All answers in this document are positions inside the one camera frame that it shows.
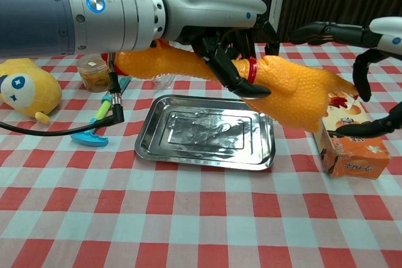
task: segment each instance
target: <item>metal tray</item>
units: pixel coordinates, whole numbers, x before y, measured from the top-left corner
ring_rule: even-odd
[[[275,155],[273,123],[241,100],[164,95],[153,102],[135,150],[155,161],[262,170]]]

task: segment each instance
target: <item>black cable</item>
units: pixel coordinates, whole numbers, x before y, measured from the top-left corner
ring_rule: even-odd
[[[74,133],[84,132],[86,130],[107,127],[107,126],[111,126],[113,124],[115,124],[114,117],[111,115],[111,116],[107,116],[103,119],[100,119],[98,121],[95,121],[93,124],[89,124],[89,125],[74,128],[74,129],[62,130],[62,131],[29,130],[29,129],[23,129],[23,128],[15,127],[15,126],[12,126],[9,124],[5,124],[3,122],[0,122],[0,127],[3,129],[9,130],[9,131],[27,134],[27,135],[33,135],[33,136],[64,136],[64,135],[71,135]]]
[[[109,59],[109,64],[110,66],[114,66],[113,62],[114,56],[111,56]],[[116,72],[110,72],[109,77],[111,79],[111,87],[109,89],[110,93],[120,93],[121,88],[119,85],[119,79],[117,76]],[[26,135],[32,135],[32,136],[64,136],[64,135],[71,135],[75,133],[80,133],[92,129],[98,129],[102,127],[108,127],[108,126],[113,126],[116,124],[119,124],[121,122],[124,122],[124,114],[123,114],[123,107],[121,104],[114,104],[112,106],[112,112],[113,115],[107,116],[103,119],[99,119],[95,121],[92,124],[78,127],[78,128],[73,128],[73,129],[68,129],[68,130],[62,130],[62,131],[36,131],[36,130],[29,130],[29,129],[24,129],[20,127],[15,127],[9,124],[5,124],[3,122],[0,122],[0,128],[3,128],[5,130],[17,132],[17,133],[22,133]]]

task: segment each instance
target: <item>orange box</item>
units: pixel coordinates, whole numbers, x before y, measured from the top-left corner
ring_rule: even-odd
[[[355,101],[342,93],[337,93],[337,96],[345,97],[350,109],[330,106],[327,116],[322,118],[320,130],[314,133],[323,168],[332,177],[358,176],[377,179],[389,164],[391,156],[380,137],[361,139],[335,133],[336,128],[343,124],[369,121],[358,100]]]

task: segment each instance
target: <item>blue toy hammer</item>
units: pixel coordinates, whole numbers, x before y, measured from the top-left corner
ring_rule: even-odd
[[[119,85],[121,89],[121,93],[123,93],[128,86],[128,83],[131,81],[131,77],[121,77],[119,79]],[[95,114],[95,117],[93,117],[90,120],[90,124],[94,123],[95,121],[99,119],[103,119],[109,109],[111,108],[112,105],[112,98],[110,94],[106,94],[102,100],[102,105],[98,109],[98,111]],[[104,147],[109,143],[109,140],[107,137],[102,137],[99,135],[94,134],[95,129],[92,130],[87,130],[84,132],[80,133],[75,133],[71,135],[71,139],[79,144],[83,144],[85,146],[92,146],[92,147]]]

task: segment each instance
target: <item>rubber chicken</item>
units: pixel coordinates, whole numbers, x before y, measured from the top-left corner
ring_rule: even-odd
[[[240,76],[264,85],[271,95],[261,99],[243,99],[256,112],[263,112],[282,126],[317,132],[320,119],[329,105],[343,105],[331,99],[331,92],[345,92],[357,98],[353,84],[322,69],[289,62],[280,56],[263,56],[256,64],[249,60],[232,61]],[[144,51],[116,53],[119,73],[141,79],[160,75],[187,75],[218,82],[206,63],[191,51],[174,48],[158,40],[156,47]]]

